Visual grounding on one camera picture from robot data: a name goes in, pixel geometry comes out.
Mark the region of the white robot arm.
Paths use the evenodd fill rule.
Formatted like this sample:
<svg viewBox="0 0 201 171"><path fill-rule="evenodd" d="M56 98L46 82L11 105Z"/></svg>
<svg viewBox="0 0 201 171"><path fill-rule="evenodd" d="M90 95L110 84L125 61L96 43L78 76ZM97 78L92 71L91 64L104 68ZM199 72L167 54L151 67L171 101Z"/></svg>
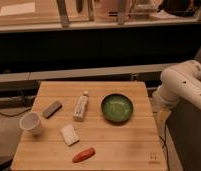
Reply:
<svg viewBox="0 0 201 171"><path fill-rule="evenodd" d="M201 64L188 60L172 65L161 72L161 85L153 93L157 103L174 108L182 97L201 110Z"/></svg>

